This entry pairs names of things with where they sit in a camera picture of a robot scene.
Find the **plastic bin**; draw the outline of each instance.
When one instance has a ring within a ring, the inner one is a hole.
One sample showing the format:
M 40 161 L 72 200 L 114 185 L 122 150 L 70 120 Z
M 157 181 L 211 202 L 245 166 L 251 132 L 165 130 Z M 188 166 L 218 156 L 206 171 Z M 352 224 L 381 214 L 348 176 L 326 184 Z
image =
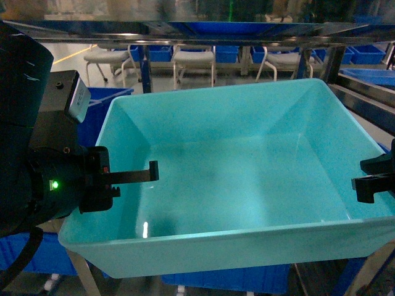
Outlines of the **plastic bin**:
M 78 143 L 85 147 L 96 144 L 100 129 L 103 125 L 111 101 L 126 94 L 131 94 L 133 89 L 125 88 L 88 88 L 91 93 L 91 102 L 85 120 L 77 126 Z
M 322 80 L 119 97 L 98 139 L 113 171 L 159 162 L 59 241 L 113 278 L 364 257 L 395 237 L 395 200 L 357 201 L 383 153 Z
M 323 62 L 326 56 L 326 49 L 314 49 L 317 57 L 320 58 L 320 60 Z M 348 47 L 346 48 L 346 52 L 344 53 L 343 59 L 341 60 L 341 63 L 343 65 L 348 65 L 351 62 L 351 58 L 354 55 L 354 52 L 349 49 Z
M 365 264 L 366 258 L 350 259 L 343 270 L 337 284 L 332 290 L 331 296 L 343 296 L 348 290 L 354 278 Z
M 15 261 L 28 239 L 29 233 L 16 234 L 0 239 L 0 248 L 2 250 L 0 269 L 7 269 Z M 56 233 L 44 233 L 40 247 L 24 271 L 59 273 L 70 276 L 77 274 L 66 249 L 58 242 Z
M 131 52 L 131 57 L 135 62 L 138 62 L 140 60 L 140 57 L 138 55 L 138 46 L 137 45 L 132 45 L 130 46 L 130 52 Z
M 372 15 L 355 15 L 355 23 L 368 23 L 370 25 L 380 25 L 383 23 L 382 16 L 372 16 Z
M 374 45 L 351 46 L 350 49 L 354 52 L 351 57 L 351 62 L 359 65 L 376 65 L 380 64 L 385 56 L 385 52 L 379 50 Z
M 173 47 L 150 45 L 149 54 L 151 62 L 169 62 L 172 59 Z
M 215 61 L 217 63 L 236 63 L 238 53 L 238 46 L 216 46 Z
M 395 71 L 344 68 L 340 73 L 377 85 L 395 86 Z
M 200 35 L 254 35 L 276 26 L 274 23 L 193 22 L 187 25 Z
M 167 274 L 162 281 L 170 285 L 285 294 L 288 290 L 289 264 L 237 268 L 200 273 Z
M 254 64 L 262 63 L 262 60 L 265 57 L 265 51 L 262 46 L 253 46 L 251 47 L 251 55 L 252 55 L 252 62 Z

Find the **white chair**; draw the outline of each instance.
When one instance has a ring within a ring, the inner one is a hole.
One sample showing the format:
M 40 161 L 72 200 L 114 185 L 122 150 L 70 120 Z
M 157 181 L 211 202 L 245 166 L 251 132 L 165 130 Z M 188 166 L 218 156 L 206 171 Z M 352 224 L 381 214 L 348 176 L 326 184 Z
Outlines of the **white chair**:
M 103 77 L 104 82 L 108 82 L 108 79 L 104 76 L 103 71 L 101 70 L 99 64 L 109 64 L 109 65 L 121 64 L 123 87 L 126 88 L 125 66 L 126 64 L 132 63 L 134 72 L 138 76 L 138 81 L 141 81 L 140 71 L 137 69 L 135 61 L 131 56 L 130 45 L 98 44 L 98 47 L 100 47 L 101 49 L 106 49 L 106 51 L 91 50 L 89 54 L 84 56 L 84 60 L 86 60 L 86 76 L 88 79 L 88 86 L 90 86 L 89 71 L 88 71 L 88 66 L 90 64 L 96 64 L 96 66 L 98 66 L 98 69 L 100 71 L 101 76 Z
M 262 73 L 262 69 L 264 65 L 270 67 L 274 71 L 274 81 L 277 81 L 277 67 L 280 66 L 297 66 L 300 60 L 300 55 L 298 52 L 287 52 L 287 51 L 292 51 L 295 49 L 295 47 L 263 47 L 265 56 L 262 59 L 262 63 L 260 63 L 259 71 L 257 78 L 255 79 L 255 82 L 258 82 L 258 79 L 260 77 L 260 74 Z M 275 53 L 271 54 L 271 52 L 287 52 L 287 53 Z M 313 66 L 311 65 L 312 63 L 315 62 L 315 59 L 313 57 L 310 57 L 309 60 L 309 68 L 310 68 L 310 74 L 309 77 L 313 77 Z
M 202 50 L 199 52 L 194 51 L 182 51 L 182 49 L 195 49 Z M 184 75 L 185 68 L 188 65 L 197 66 L 201 64 L 211 65 L 211 87 L 214 87 L 215 83 L 215 46 L 175 46 L 174 54 L 172 57 L 173 62 L 173 78 L 174 78 L 174 89 L 177 89 L 177 84 L 181 82 L 181 78 Z

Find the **teal plastic tub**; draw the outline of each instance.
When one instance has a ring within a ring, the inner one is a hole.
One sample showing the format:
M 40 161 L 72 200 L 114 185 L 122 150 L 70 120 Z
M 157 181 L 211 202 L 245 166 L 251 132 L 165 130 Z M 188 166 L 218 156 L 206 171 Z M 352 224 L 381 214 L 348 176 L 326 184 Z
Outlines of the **teal plastic tub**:
M 395 237 L 393 197 L 351 186 L 383 151 L 320 80 L 119 97 L 97 145 L 112 171 L 159 162 L 59 234 L 113 278 L 364 257 Z

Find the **metal pole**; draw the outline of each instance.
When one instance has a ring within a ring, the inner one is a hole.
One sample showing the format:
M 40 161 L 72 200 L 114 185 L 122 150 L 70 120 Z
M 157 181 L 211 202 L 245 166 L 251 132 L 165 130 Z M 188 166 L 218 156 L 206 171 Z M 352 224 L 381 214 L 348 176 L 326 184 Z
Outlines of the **metal pole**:
M 143 93 L 152 92 L 152 79 L 151 79 L 151 60 L 149 56 L 149 46 L 138 46 L 138 54 L 140 59 L 141 79 L 143 81 Z
M 307 76 L 306 73 L 309 68 L 311 52 L 311 49 L 301 49 L 301 59 L 299 60 L 299 65 L 295 70 L 296 75 L 294 76 L 294 79 L 303 79 Z
M 249 68 L 249 55 L 250 55 L 250 46 L 243 46 L 243 51 L 241 53 L 241 61 L 240 61 L 240 75 L 246 76 L 248 75 L 248 68 Z
M 395 64 L 395 43 L 389 43 L 383 62 L 387 65 L 386 69 L 392 69 Z
M 344 46 L 328 48 L 323 63 L 323 71 L 320 75 L 320 78 L 323 81 L 326 83 L 336 83 L 341 61 L 345 52 L 346 48 Z

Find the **robotic arm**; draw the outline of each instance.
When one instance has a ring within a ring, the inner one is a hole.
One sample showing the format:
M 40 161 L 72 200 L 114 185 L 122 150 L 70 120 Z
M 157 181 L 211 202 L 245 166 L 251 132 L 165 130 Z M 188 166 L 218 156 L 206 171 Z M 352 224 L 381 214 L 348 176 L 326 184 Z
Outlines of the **robotic arm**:
M 81 147 L 90 93 L 77 72 L 63 99 L 47 85 L 53 56 L 28 36 L 0 22 L 0 237 L 30 231 L 51 219 L 108 210 L 120 196 L 113 184 L 159 179 L 157 162 L 143 171 L 110 172 L 105 147 Z

